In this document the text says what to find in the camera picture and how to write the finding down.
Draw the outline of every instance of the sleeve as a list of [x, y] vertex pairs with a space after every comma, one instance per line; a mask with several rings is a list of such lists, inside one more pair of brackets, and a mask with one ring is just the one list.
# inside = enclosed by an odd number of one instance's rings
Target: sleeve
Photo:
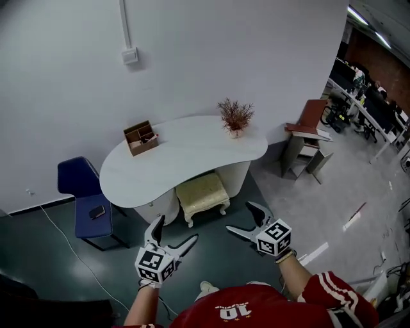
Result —
[[298, 302], [326, 307], [335, 327], [375, 327], [375, 308], [333, 272], [310, 278]]

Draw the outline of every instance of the upholstered stool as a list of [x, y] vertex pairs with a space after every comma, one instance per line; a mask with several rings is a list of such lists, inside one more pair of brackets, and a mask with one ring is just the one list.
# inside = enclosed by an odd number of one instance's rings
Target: upholstered stool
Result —
[[222, 205], [219, 211], [225, 215], [225, 209], [231, 204], [221, 180], [215, 173], [180, 184], [176, 187], [176, 193], [188, 227], [193, 226], [192, 215], [195, 213]]

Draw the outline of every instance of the fiducial marker cube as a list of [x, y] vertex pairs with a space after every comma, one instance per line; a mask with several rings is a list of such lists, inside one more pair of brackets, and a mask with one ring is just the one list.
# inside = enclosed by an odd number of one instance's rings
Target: fiducial marker cube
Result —
[[289, 247], [291, 231], [281, 219], [276, 220], [256, 236], [258, 251], [278, 256]]
[[168, 254], [140, 248], [135, 268], [142, 279], [162, 284], [175, 271], [176, 261]]

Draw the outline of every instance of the desk organizer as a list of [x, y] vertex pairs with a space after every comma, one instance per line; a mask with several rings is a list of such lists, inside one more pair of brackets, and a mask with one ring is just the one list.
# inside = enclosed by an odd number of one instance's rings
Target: desk organizer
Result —
[[146, 141], [151, 139], [154, 135], [154, 131], [152, 131], [152, 127], [148, 120], [124, 130], [124, 136], [126, 137], [128, 148], [133, 156], [158, 146], [158, 138]]

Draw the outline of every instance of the potted plant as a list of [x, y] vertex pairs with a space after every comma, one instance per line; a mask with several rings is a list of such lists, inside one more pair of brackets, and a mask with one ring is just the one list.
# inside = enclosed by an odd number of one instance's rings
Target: potted plant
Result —
[[238, 101], [231, 102], [227, 98], [224, 102], [218, 102], [218, 108], [224, 128], [228, 130], [231, 138], [241, 137], [244, 129], [249, 125], [250, 119], [254, 116], [253, 104], [241, 105]]

